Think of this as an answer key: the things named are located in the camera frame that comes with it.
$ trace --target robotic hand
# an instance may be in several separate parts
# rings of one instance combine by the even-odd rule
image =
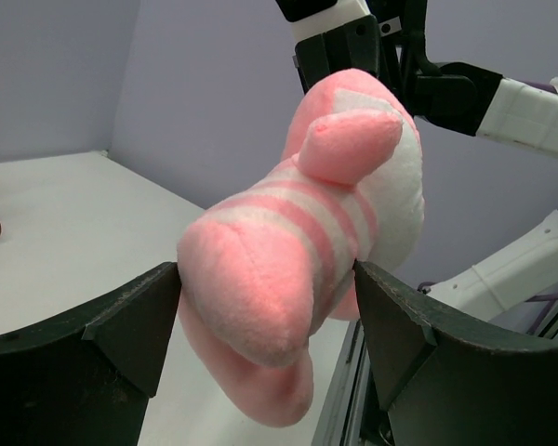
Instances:
[[[558,83],[529,85],[462,62],[430,62],[427,0],[276,1],[291,23],[304,91],[357,68],[377,76],[413,116],[558,159]],[[557,283],[558,209],[429,295],[488,321]]]

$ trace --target white table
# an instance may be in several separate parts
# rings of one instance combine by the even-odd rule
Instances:
[[[58,314],[175,260],[203,213],[97,152],[0,164],[0,334]],[[241,415],[176,324],[140,446],[310,444],[347,324],[311,340],[314,405],[296,426]]]

